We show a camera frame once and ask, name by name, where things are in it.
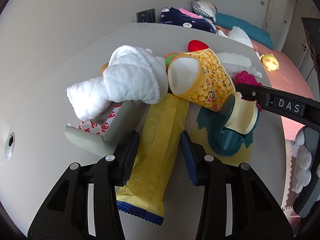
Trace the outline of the yellow corn snack bag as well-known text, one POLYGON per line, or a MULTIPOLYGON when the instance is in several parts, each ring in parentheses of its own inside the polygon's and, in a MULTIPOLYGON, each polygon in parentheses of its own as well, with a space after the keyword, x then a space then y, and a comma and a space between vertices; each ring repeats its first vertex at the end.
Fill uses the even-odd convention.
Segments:
POLYGON ((231 77, 209 48, 176 55, 167 76, 172 94, 215 112, 235 93, 231 77))

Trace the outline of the teal long pillow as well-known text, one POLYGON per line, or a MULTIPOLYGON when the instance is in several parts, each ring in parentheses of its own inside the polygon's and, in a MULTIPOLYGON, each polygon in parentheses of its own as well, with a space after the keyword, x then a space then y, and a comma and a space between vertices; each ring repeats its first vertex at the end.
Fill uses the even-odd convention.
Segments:
POLYGON ((233 27, 239 27, 249 36, 250 39, 274 50, 274 44, 271 40, 270 34, 245 20, 218 12, 215 15, 215 23, 228 30, 231 30, 233 27))

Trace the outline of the black wall switch panel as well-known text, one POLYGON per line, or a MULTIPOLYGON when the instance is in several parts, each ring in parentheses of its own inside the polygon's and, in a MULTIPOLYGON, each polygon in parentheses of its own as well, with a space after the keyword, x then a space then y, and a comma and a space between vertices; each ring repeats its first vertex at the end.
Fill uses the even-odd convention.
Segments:
POLYGON ((155 9, 148 9, 141 12, 136 13, 137 23, 155 23, 156 22, 156 14, 155 9))

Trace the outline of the pink bed sheet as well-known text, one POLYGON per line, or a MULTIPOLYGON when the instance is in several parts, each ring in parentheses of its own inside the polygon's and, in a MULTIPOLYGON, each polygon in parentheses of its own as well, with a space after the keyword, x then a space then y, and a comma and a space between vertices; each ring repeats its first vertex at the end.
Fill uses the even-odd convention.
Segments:
MULTIPOLYGON (((260 55, 273 54, 279 62, 278 70, 269 72, 265 69, 272 88, 314 99, 313 94, 300 71, 285 54, 278 50, 270 50, 254 40, 251 41, 253 46, 258 47, 258 53, 260 55)), ((296 134, 303 125, 283 116, 281 117, 281 120, 283 123, 285 139, 295 141, 296 134)))

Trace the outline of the magenta plush toy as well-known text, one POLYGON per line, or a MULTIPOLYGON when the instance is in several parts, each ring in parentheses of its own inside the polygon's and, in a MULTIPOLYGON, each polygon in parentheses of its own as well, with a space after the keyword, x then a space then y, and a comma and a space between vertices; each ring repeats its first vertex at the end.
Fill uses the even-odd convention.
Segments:
POLYGON ((236 74, 234 78, 234 87, 236 88, 237 92, 240 92, 242 95, 242 99, 246 101, 253 101, 252 98, 246 98, 243 96, 243 93, 238 89, 238 84, 246 84, 246 85, 253 85, 257 87, 262 87, 261 83, 258 83, 255 77, 252 74, 249 74, 246 70, 241 71, 240 73, 236 74))

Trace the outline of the yellow chick plush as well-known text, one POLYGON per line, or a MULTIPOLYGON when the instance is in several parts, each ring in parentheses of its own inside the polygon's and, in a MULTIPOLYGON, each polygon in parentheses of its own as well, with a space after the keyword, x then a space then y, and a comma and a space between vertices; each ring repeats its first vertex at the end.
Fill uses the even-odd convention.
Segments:
POLYGON ((261 55, 260 61, 269 72, 279 69, 279 61, 275 58, 273 54, 261 55))

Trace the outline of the navy cartoon blanket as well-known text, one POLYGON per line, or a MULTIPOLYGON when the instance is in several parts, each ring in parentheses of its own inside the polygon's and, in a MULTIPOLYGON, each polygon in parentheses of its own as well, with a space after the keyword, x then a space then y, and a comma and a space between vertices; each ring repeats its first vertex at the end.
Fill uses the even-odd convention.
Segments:
POLYGON ((175 25, 184 28, 197 29, 216 34, 215 27, 201 17, 192 17, 179 9, 167 7, 161 11, 160 24, 175 25))

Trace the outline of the green orange teether toy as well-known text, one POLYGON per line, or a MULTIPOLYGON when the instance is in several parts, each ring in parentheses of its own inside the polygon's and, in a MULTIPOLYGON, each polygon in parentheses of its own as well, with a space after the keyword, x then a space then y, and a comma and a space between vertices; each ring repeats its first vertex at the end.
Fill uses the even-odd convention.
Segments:
POLYGON ((168 68, 168 66, 170 65, 172 59, 175 58, 177 55, 178 55, 178 53, 169 53, 164 57, 166 68, 168 68))

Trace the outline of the white quilted cloth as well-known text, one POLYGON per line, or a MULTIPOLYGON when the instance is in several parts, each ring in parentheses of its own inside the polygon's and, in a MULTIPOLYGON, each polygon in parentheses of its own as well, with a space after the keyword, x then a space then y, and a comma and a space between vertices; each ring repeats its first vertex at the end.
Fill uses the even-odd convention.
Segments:
POLYGON ((121 46, 112 53, 102 76, 76 83, 66 92, 81 121, 96 118, 112 102, 157 104, 168 92, 165 58, 149 49, 121 46))

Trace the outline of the white door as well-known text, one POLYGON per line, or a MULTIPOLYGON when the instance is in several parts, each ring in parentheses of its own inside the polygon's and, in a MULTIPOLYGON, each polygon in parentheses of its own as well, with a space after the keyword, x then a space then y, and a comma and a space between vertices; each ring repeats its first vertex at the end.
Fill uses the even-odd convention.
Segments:
POLYGON ((263 29, 270 34, 273 43, 287 35, 296 1, 269 0, 263 29))

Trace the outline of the brown squishy toy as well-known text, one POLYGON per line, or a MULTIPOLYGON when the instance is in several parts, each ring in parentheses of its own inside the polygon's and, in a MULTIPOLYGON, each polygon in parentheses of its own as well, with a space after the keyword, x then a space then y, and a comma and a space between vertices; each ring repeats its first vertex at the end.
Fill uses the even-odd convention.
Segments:
POLYGON ((103 73, 104 73, 105 69, 108 67, 108 65, 109 65, 109 63, 107 62, 102 66, 101 71, 100 71, 101 76, 103 76, 103 73))

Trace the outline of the white goose plush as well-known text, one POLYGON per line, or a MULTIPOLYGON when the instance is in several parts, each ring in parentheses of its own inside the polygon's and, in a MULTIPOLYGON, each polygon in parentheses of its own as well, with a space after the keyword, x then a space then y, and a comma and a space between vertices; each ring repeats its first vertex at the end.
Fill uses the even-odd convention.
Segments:
POLYGON ((239 42, 241 44, 244 44, 248 47, 251 47, 257 57, 260 57, 259 53, 258 53, 258 49, 259 47, 257 47, 256 45, 254 45, 251 41, 251 39, 249 38, 249 36, 239 27, 233 27, 230 31, 226 31, 225 29, 223 29, 222 27, 216 25, 216 33, 219 36, 231 39, 233 41, 239 42))

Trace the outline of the grey foam corner guard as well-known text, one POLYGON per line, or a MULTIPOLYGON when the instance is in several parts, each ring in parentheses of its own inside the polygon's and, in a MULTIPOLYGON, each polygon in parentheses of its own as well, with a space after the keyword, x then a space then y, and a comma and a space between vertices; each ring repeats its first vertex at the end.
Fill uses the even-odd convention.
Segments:
POLYGON ((148 105, 139 101, 114 102, 95 119, 81 121, 77 127, 66 126, 65 136, 75 146, 103 157, 128 141, 147 109, 148 105))

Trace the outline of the white fluffy chair cushion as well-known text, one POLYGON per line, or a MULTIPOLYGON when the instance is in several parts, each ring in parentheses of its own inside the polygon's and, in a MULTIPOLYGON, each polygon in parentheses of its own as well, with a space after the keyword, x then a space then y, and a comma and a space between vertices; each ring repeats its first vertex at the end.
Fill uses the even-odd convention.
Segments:
POLYGON ((295 146, 297 146, 295 175, 293 178, 292 191, 296 194, 301 193, 302 189, 306 187, 311 181, 311 164, 312 154, 306 148, 306 139, 304 135, 304 128, 301 128, 295 139, 295 146))

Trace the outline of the checkered patchwork pillow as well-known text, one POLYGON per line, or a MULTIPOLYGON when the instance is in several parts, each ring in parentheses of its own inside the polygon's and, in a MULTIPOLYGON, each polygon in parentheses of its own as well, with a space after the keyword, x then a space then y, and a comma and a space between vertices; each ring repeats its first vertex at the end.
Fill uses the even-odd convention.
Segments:
POLYGON ((195 14, 216 22, 216 14, 218 13, 218 9, 213 3, 196 1, 191 3, 191 7, 195 14))

